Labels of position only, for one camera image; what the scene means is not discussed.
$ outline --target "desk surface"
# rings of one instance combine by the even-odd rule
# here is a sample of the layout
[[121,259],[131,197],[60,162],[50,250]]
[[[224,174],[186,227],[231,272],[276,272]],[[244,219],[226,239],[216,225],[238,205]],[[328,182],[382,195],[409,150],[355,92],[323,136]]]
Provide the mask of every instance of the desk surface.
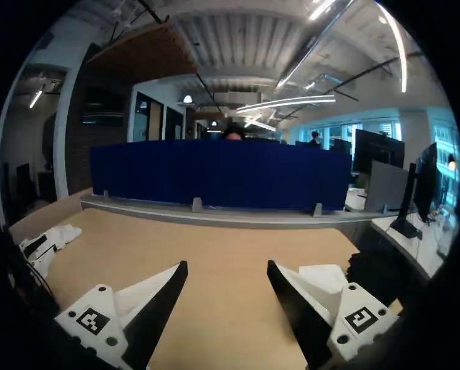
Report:
[[305,368],[267,262],[346,269],[357,252],[334,229],[189,226],[95,209],[67,223],[83,233],[57,254],[47,278],[62,308],[96,284],[118,290],[188,262],[186,284],[150,361],[154,369]]
[[395,219],[396,217],[376,218],[371,220],[371,223],[383,236],[387,236],[423,276],[431,278],[443,263],[442,258],[437,255],[437,240],[442,233],[442,226],[437,223],[427,226],[416,214],[408,215],[406,219],[423,233],[422,240],[416,237],[408,239],[390,228]]

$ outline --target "blue divider panel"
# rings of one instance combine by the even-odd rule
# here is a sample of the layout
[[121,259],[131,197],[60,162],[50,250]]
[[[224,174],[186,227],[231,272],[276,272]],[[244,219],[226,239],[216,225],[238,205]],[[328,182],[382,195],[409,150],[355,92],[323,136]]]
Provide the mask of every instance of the blue divider panel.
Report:
[[253,141],[146,141],[91,149],[93,193],[203,205],[342,210],[351,157]]

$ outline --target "curved light fixture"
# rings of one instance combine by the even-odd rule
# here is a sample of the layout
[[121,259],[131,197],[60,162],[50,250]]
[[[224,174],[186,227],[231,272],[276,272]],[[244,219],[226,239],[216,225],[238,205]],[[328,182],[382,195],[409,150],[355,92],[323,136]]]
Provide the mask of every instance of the curved light fixture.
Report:
[[267,125],[266,123],[257,122],[257,121],[255,121],[255,120],[245,120],[245,126],[244,126],[244,128],[248,128],[250,125],[254,125],[254,126],[257,126],[257,127],[265,128],[265,129],[270,130],[270,131],[273,131],[273,132],[276,131],[276,128],[274,128],[274,127],[272,127],[272,126],[269,126],[269,125]]
[[334,95],[317,95],[317,96],[301,96],[291,97],[288,99],[279,99],[275,101],[246,105],[237,109],[237,113],[251,112],[253,110],[261,110],[267,108],[284,107],[287,105],[314,104],[314,103],[335,103]]
[[306,89],[306,90],[309,90],[309,89],[313,88],[314,86],[316,86],[316,82],[312,81],[310,84],[305,85],[303,88]]
[[398,53],[400,54],[400,62],[401,62],[401,92],[406,93],[406,82],[407,82],[407,74],[408,74],[408,66],[406,64],[406,53],[405,53],[405,46],[403,45],[403,38],[401,37],[400,30],[398,29],[398,25],[396,24],[395,19],[391,14],[388,13],[384,7],[379,4],[378,2],[376,3],[381,11],[384,14],[384,17],[386,18],[387,22],[389,23],[389,27],[391,27],[391,30],[393,31],[393,34],[395,35],[396,39],[396,45],[398,46]]
[[321,16],[322,13],[324,12],[329,12],[330,9],[331,9],[331,5],[333,4],[333,2],[335,2],[336,0],[324,0],[324,2],[319,5],[316,10],[314,10],[312,12],[312,14],[310,15],[309,19],[310,20],[316,20],[317,18],[319,18]]

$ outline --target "white desk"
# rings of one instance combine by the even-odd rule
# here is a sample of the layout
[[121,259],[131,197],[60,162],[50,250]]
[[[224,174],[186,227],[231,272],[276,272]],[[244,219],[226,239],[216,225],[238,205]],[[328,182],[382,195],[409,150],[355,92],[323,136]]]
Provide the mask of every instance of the white desk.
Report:
[[406,218],[417,229],[422,230],[422,240],[408,239],[398,231],[390,228],[396,217],[375,218],[371,220],[374,229],[385,236],[426,278],[431,278],[442,265],[443,260],[437,255],[437,240],[442,236],[442,224],[433,222],[424,224],[416,214]]

